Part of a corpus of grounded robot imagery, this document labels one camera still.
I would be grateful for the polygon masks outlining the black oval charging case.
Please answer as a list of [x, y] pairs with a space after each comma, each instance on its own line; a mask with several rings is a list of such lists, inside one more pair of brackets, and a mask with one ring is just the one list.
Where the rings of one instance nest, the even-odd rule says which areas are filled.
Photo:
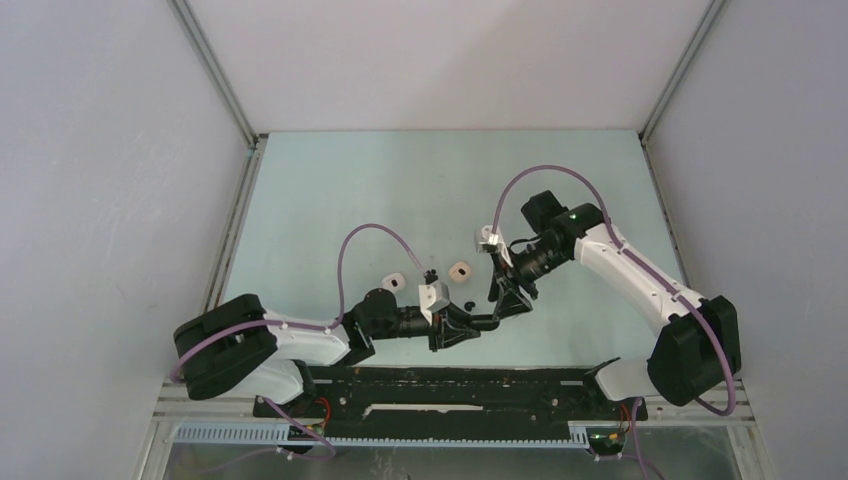
[[493, 331], [500, 326], [500, 320], [492, 318], [490, 315], [472, 316], [469, 321], [469, 326], [477, 331]]

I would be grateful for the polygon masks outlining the beige earbud charging case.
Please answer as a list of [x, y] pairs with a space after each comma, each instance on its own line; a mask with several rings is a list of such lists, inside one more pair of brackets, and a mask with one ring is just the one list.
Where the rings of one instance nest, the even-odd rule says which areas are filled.
[[457, 284], [465, 283], [472, 275], [472, 269], [469, 264], [464, 261], [458, 261], [453, 264], [449, 271], [449, 278]]

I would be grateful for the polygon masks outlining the white earbud charging case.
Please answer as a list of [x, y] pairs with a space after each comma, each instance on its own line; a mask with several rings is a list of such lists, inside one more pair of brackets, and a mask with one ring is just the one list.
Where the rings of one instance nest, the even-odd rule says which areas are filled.
[[392, 293], [397, 293], [405, 289], [406, 279], [401, 272], [394, 272], [381, 281], [382, 288]]

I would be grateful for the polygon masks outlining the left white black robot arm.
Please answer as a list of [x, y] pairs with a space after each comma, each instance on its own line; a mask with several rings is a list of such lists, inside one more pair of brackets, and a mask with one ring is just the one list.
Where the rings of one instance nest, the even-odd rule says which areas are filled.
[[255, 294], [243, 294], [178, 327], [178, 360], [170, 378], [192, 400], [231, 391], [250, 393], [304, 416], [316, 403], [310, 368], [353, 366], [372, 357], [375, 342], [424, 337], [437, 352], [496, 329], [492, 315], [473, 315], [448, 300], [436, 310], [400, 307], [377, 288], [336, 326], [278, 315]]

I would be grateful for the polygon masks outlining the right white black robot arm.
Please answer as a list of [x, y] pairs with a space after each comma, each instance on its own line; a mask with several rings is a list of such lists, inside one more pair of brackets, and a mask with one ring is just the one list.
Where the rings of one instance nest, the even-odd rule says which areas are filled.
[[589, 372], [581, 392], [588, 414], [606, 418], [622, 401], [646, 396], [685, 406], [739, 373], [737, 310], [726, 297], [709, 299], [662, 272], [607, 224], [596, 205], [569, 209], [544, 191], [521, 212], [535, 234], [521, 252], [512, 252], [490, 225], [476, 233], [479, 251], [493, 261], [494, 319], [531, 311], [537, 281], [575, 261], [623, 295], [656, 338], [648, 358], [615, 358]]

